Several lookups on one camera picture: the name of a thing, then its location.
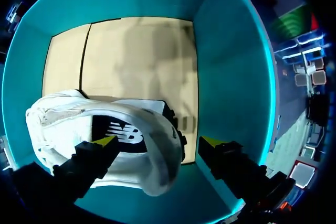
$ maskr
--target nb logo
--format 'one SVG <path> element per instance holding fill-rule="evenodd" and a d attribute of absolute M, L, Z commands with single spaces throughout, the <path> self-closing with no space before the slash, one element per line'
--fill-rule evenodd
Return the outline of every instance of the nb logo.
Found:
<path fill-rule="evenodd" d="M 125 125 L 122 127 L 119 123 L 110 123 L 106 136 L 117 136 L 118 140 L 123 143 L 140 143 L 143 135 L 138 128 L 133 125 Z"/>

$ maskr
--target red object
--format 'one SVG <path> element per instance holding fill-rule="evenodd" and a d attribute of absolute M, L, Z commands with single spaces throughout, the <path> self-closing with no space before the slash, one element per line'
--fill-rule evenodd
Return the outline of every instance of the red object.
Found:
<path fill-rule="evenodd" d="M 317 22 L 314 13 L 311 13 L 311 27 L 310 30 L 316 30 L 319 28 L 319 23 Z"/>

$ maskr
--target teal wall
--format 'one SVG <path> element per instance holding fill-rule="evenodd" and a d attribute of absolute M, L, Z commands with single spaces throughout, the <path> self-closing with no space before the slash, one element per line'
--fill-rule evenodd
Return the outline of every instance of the teal wall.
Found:
<path fill-rule="evenodd" d="M 0 64 L 0 77 L 1 77 L 1 85 L 2 85 L 2 79 L 4 75 L 5 65 Z M 4 127 L 4 121 L 2 119 L 2 110 L 0 111 L 0 136 L 5 135 L 5 127 Z"/>
<path fill-rule="evenodd" d="M 275 117 L 274 74 L 266 34 L 247 0 L 39 0 L 19 24 L 4 72 L 3 118 L 18 166 L 36 161 L 25 111 L 41 97 L 52 36 L 91 22 L 139 16 L 194 21 L 199 134 L 244 143 L 251 157 L 262 161 Z M 205 223 L 229 215 L 238 200 L 213 180 L 199 156 L 196 164 L 182 166 L 163 196 L 103 187 L 76 204 L 130 223 Z"/>
<path fill-rule="evenodd" d="M 263 24 L 249 0 L 204 0 L 195 18 L 198 65 L 198 135 L 236 141 L 264 163 L 275 126 L 276 77 Z M 230 210 L 238 201 L 196 163 Z"/>

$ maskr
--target white sneaker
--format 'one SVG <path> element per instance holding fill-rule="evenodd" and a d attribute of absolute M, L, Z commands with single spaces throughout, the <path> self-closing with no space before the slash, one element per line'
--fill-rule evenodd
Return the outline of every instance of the white sneaker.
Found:
<path fill-rule="evenodd" d="M 148 109 L 89 100 L 77 90 L 67 90 L 35 102 L 26 112 L 26 122 L 34 152 L 50 170 L 70 159 L 82 141 L 117 135 L 122 152 L 91 187 L 141 188 L 158 196 L 170 189 L 181 165 L 176 129 Z"/>

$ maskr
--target cardboard floor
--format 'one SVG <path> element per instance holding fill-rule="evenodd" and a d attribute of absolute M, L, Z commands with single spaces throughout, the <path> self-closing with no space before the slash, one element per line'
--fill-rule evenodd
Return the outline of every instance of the cardboard floor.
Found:
<path fill-rule="evenodd" d="M 43 94 L 75 88 L 100 101 L 165 100 L 187 138 L 183 163 L 190 163 L 197 140 L 196 62 L 192 22 L 140 17 L 84 25 L 51 40 Z"/>

